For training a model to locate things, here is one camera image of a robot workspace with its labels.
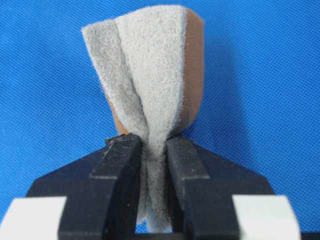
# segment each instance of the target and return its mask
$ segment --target blue cloth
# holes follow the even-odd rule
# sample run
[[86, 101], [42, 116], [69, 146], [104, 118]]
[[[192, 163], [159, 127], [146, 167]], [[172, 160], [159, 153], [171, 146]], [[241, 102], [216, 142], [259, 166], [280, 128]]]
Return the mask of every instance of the blue cloth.
[[205, 21], [203, 103], [184, 134], [265, 175], [320, 232], [320, 1], [23, 2], [0, 3], [0, 219], [117, 134], [81, 27], [161, 3]]

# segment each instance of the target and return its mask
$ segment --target gray felt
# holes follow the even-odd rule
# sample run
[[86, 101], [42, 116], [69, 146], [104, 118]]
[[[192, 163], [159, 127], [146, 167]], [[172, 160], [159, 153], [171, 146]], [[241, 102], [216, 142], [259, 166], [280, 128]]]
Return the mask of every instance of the gray felt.
[[186, 27], [185, 8], [159, 5], [82, 29], [119, 121], [142, 139], [138, 221], [151, 232], [170, 228], [164, 152], [182, 107]]

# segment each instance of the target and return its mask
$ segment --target folded felt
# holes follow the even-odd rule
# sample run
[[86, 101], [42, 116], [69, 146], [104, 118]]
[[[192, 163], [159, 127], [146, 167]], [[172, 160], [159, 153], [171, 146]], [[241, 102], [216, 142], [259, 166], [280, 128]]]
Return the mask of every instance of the folded felt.
[[202, 98], [203, 23], [196, 16], [198, 23], [190, 24], [195, 34], [187, 34], [190, 15], [196, 16], [179, 5], [158, 5], [82, 29], [117, 127], [141, 137], [138, 221], [146, 217], [151, 232], [171, 226], [166, 139], [191, 124]]

